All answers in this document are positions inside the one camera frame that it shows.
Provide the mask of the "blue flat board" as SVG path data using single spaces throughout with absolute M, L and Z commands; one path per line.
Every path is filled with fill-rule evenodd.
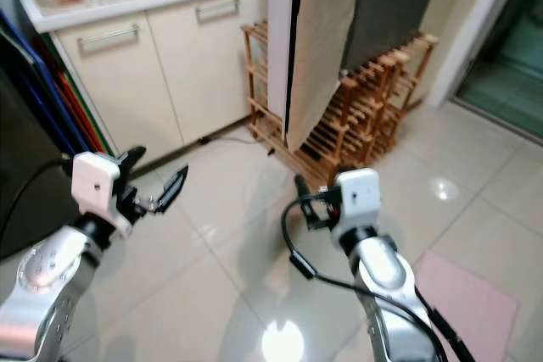
M 15 93 L 63 153 L 97 152 L 97 146 L 81 128 L 77 114 L 63 94 L 61 83 L 46 61 L 6 14 L 0 14 L 0 22 L 3 37 L 1 68 Z

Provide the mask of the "large dark glossy appliance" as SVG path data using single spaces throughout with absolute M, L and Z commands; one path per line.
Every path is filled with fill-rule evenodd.
M 49 237 L 78 215 L 70 179 L 61 169 L 36 175 L 62 152 L 22 98 L 23 85 L 7 71 L 0 76 L 1 260 Z

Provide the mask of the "green tinted glass door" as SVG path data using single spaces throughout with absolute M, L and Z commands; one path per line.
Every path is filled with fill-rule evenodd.
M 456 100 L 543 145 L 543 0 L 503 0 Z

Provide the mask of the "white door frame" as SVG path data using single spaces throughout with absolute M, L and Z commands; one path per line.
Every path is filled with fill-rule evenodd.
M 437 108 L 455 96 L 507 1 L 472 0 L 469 3 L 458 3 L 458 30 L 451 37 L 445 61 L 439 67 L 431 90 L 424 98 L 427 105 Z

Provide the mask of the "red flat board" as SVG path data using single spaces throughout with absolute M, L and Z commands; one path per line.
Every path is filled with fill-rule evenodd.
M 101 146 L 98 145 L 96 134 L 94 134 L 93 130 L 89 128 L 88 122 L 86 122 L 84 110 L 79 106 L 76 97 L 69 87 L 69 82 L 67 82 L 64 75 L 64 66 L 53 52 L 52 44 L 48 42 L 46 37 L 42 37 L 39 41 L 40 44 L 42 44 L 44 51 L 48 54 L 48 64 L 50 64 L 51 71 L 53 71 L 53 76 L 59 81 L 59 94 L 61 94 L 64 105 L 66 109 L 69 110 L 71 118 L 76 122 L 77 129 L 81 133 L 82 138 L 84 138 L 86 145 L 88 145 L 88 148 L 93 150 L 93 152 L 104 153 Z

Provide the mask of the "wooden slatted rack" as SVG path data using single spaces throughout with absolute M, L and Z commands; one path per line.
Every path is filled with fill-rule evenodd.
M 339 164 L 369 167 L 395 147 L 400 123 L 417 105 L 414 96 L 437 36 L 420 32 L 415 39 L 350 72 L 339 82 L 321 120 L 298 149 L 286 143 L 283 119 L 269 110 L 266 48 L 267 22 L 242 25 L 247 57 L 247 128 L 257 142 L 311 187 L 333 183 Z

